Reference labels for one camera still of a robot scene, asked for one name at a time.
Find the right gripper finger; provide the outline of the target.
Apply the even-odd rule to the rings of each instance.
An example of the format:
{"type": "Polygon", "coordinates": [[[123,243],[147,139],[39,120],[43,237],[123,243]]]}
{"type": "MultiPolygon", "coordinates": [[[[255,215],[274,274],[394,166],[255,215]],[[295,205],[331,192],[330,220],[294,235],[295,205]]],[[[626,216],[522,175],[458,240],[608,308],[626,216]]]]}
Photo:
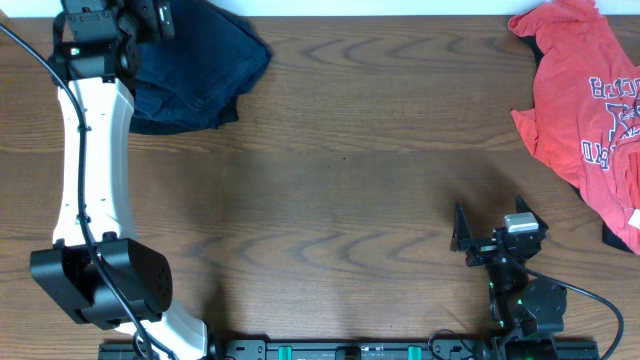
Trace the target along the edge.
{"type": "Polygon", "coordinates": [[[450,243],[453,252],[466,251],[473,240],[469,222],[460,203],[455,204],[454,227],[450,243]]]}
{"type": "Polygon", "coordinates": [[[515,207],[516,207],[516,211],[518,213],[531,213],[532,216],[534,217],[534,219],[536,220],[536,222],[539,225],[539,229],[541,231],[547,231],[548,230],[548,225],[547,223],[536,214],[535,211],[533,211],[530,206],[526,203],[526,201],[524,200],[524,198],[518,194],[515,197],[515,207]]]}

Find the navy blue shorts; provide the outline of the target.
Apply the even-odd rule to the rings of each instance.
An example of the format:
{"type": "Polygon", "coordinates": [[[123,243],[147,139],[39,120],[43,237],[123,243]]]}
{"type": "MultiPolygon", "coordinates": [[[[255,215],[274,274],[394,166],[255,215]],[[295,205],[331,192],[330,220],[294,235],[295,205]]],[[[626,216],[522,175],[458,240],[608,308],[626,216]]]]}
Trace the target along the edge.
{"type": "Polygon", "coordinates": [[[203,0],[170,4],[174,38],[139,46],[133,117],[205,125],[253,89],[272,51],[245,18],[203,0]]]}

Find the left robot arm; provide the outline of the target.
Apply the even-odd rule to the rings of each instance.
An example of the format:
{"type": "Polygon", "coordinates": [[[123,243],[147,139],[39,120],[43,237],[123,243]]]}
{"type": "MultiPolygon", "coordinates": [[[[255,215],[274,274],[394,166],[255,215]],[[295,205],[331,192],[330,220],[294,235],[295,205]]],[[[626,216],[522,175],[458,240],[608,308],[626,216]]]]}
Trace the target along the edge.
{"type": "Polygon", "coordinates": [[[63,114],[63,194],[52,245],[31,254],[30,271],[72,321],[131,336],[114,359],[209,354],[207,325],[174,299],[169,263],[138,240],[129,200],[139,47],[173,34],[166,1],[68,0],[44,63],[63,114]]]}

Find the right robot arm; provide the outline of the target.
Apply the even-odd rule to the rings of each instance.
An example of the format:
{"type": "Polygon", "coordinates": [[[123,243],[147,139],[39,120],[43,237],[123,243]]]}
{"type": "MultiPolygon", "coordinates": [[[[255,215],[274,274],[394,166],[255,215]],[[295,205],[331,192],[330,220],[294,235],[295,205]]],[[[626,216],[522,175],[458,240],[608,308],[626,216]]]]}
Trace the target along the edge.
{"type": "Polygon", "coordinates": [[[489,308],[500,328],[473,347],[476,359],[557,359],[554,335],[564,329],[566,289],[533,277],[526,262],[541,251],[548,225],[516,198],[516,212],[489,237],[475,237],[461,205],[454,210],[450,250],[489,278],[489,308]]]}

